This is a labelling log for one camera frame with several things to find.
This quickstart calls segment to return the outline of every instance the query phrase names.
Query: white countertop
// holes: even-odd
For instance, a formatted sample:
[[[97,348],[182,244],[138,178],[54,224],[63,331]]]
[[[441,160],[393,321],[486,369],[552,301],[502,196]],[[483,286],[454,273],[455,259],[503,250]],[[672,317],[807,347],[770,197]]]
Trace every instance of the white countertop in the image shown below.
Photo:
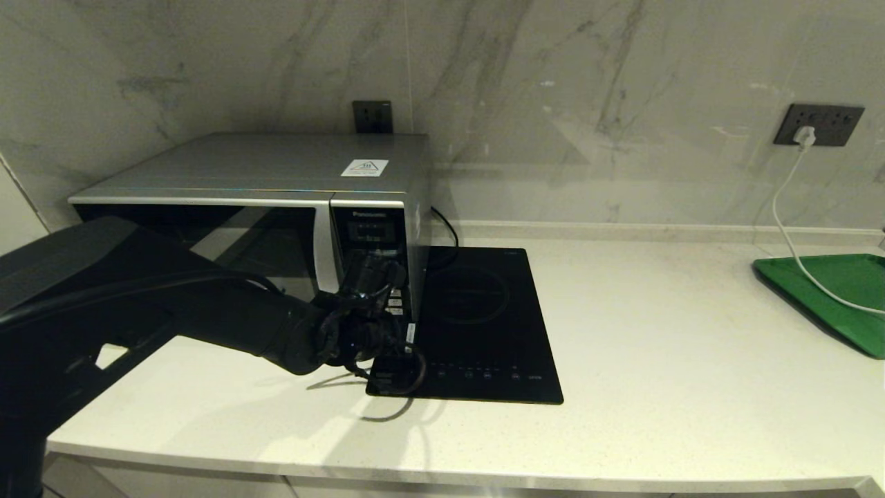
[[[373,398],[323,367],[176,338],[50,437],[58,452],[294,476],[595,491],[881,495],[885,366],[776,297],[782,245],[525,247],[565,403]],[[813,253],[874,247],[804,246]]]

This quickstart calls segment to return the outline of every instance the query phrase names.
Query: marble backsplash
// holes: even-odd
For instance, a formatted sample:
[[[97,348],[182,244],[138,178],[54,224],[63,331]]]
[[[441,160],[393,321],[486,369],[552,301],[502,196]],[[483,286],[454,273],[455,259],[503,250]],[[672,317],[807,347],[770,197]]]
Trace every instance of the marble backsplash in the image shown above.
[[[393,102],[435,203],[508,222],[770,225],[796,101],[865,105],[791,225],[885,222],[881,0],[10,0],[0,154],[51,228],[68,195],[213,131],[353,131]]]

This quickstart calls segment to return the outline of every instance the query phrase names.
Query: panasonic logo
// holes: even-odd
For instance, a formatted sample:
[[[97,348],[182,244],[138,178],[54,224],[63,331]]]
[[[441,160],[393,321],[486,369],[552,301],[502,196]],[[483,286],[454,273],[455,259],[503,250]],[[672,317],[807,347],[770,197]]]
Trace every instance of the panasonic logo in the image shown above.
[[[360,213],[359,211],[351,211],[356,218],[387,218],[384,213]]]

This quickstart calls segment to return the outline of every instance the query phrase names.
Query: microwave control panel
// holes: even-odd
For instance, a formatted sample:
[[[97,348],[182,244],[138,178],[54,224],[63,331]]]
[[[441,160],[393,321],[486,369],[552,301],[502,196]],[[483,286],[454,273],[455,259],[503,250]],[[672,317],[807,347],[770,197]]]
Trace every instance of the microwave control panel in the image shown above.
[[[409,268],[404,213],[402,208],[333,207],[342,267],[347,267],[354,251],[366,251]],[[388,311],[406,322],[412,319],[408,278],[402,289],[390,294]]]

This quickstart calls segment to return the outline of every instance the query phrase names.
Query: plastic tray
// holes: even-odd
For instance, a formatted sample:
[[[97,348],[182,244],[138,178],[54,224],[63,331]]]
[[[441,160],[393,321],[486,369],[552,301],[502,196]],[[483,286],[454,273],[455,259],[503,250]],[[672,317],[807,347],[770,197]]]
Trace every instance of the plastic tray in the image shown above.
[[[872,254],[806,256],[805,268],[837,296],[861,306],[885,307],[885,258]],[[753,261],[756,275],[821,329],[858,350],[885,359],[885,315],[844,306],[824,294],[792,258]]]

